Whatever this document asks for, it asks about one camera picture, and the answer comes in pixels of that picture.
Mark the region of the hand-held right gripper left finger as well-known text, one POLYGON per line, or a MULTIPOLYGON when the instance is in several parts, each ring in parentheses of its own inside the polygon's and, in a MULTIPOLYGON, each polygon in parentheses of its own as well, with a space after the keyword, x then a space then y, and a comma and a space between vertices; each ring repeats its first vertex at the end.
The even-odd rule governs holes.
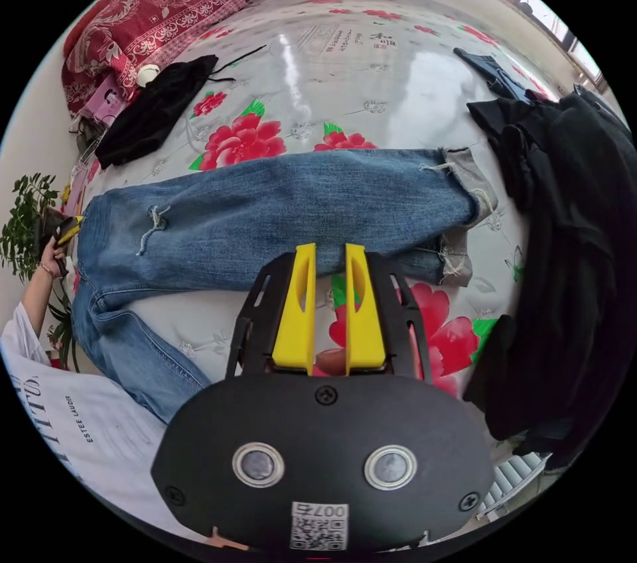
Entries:
POLYGON ((316 245, 296 248, 272 353, 276 367, 312 367, 315 352, 316 245))

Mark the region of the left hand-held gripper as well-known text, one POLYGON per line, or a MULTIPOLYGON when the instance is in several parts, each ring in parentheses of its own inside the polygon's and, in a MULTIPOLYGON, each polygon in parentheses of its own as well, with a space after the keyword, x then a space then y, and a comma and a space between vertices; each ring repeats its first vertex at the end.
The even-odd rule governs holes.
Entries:
POLYGON ((64 246, 66 251, 83 221, 82 216, 45 216, 40 220, 38 234, 38 261, 44 247, 55 239, 57 246, 64 246))

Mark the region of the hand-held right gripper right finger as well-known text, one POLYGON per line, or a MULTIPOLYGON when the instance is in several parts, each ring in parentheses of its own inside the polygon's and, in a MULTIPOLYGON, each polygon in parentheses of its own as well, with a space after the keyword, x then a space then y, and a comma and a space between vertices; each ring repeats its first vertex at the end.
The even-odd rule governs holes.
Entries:
POLYGON ((363 246, 345 246, 346 369, 381 370, 386 363, 376 297, 363 246))

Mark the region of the person's left hand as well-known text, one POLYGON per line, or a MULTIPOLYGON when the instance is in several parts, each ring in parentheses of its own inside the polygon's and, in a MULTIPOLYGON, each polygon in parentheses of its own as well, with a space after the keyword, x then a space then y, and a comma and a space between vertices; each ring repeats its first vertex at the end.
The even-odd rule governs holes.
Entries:
POLYGON ((52 239, 43 249, 39 266, 52 278, 60 279, 66 275, 66 249, 52 239))

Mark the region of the person's right hand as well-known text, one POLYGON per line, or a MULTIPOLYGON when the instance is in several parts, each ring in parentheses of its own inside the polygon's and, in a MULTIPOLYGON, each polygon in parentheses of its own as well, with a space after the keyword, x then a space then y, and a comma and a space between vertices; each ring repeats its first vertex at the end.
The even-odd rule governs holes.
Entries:
POLYGON ((217 527, 213 528, 210 538, 206 539, 206 544, 216 548, 234 548, 242 551, 249 551, 248 545, 225 538, 219 533, 217 527))

